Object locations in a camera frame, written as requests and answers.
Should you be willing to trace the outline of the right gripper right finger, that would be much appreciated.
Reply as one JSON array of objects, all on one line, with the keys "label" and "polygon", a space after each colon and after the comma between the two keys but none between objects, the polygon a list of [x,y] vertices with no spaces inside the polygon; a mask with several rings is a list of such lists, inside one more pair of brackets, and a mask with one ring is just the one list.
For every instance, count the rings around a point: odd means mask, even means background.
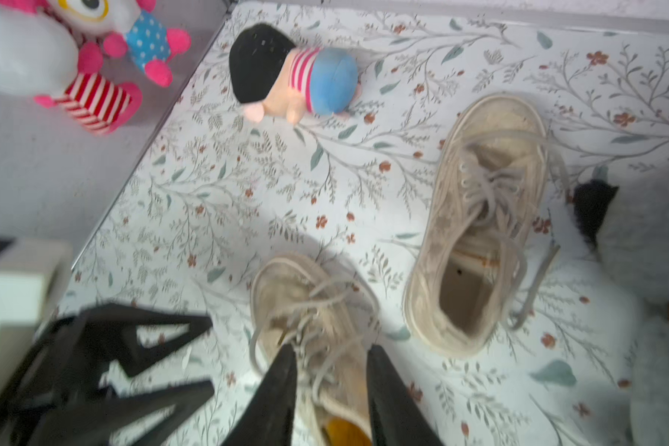
[{"label": "right gripper right finger", "polygon": [[375,344],[366,364],[369,414],[373,445],[442,446],[386,351]]}]

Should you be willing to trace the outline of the beige sneaker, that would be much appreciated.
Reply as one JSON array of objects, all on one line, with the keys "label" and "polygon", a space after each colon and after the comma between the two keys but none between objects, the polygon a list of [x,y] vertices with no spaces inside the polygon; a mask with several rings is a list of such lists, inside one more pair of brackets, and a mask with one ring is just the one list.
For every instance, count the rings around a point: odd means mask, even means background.
[{"label": "beige sneaker", "polygon": [[297,358],[295,412],[314,442],[330,445],[332,418],[358,426],[372,440],[362,340],[377,328],[379,303],[353,278],[332,276],[301,254],[275,256],[261,266],[250,291],[254,332],[249,360],[273,362],[291,345]]},{"label": "beige sneaker", "polygon": [[411,334],[449,359],[476,355],[497,327],[515,332],[530,316],[559,252],[551,245],[524,301],[524,247],[544,189],[568,169],[531,103],[498,94],[462,113],[447,137],[427,229],[403,296]]}]

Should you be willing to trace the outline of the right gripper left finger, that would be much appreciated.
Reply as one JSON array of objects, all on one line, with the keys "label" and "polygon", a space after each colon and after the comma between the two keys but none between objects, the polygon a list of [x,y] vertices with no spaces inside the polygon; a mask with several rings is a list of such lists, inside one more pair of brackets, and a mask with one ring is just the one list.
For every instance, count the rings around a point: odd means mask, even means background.
[{"label": "right gripper left finger", "polygon": [[222,446],[289,446],[297,397],[297,358],[283,346]]}]

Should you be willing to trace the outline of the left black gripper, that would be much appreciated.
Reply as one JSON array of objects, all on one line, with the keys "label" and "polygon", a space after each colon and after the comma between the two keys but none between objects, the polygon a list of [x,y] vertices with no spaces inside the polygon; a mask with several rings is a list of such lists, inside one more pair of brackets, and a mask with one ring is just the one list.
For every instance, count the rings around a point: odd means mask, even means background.
[{"label": "left black gripper", "polygon": [[[71,270],[68,243],[0,238],[0,445],[109,445],[113,433],[155,414],[162,419],[132,443],[163,444],[214,396],[213,384],[120,397],[112,387],[100,390],[100,380],[113,362],[135,377],[187,346],[212,328],[207,314],[111,303],[54,321],[44,332],[48,351],[33,383],[15,394],[37,331],[54,313]],[[139,328],[164,325],[186,331],[151,346],[139,340]]]}]

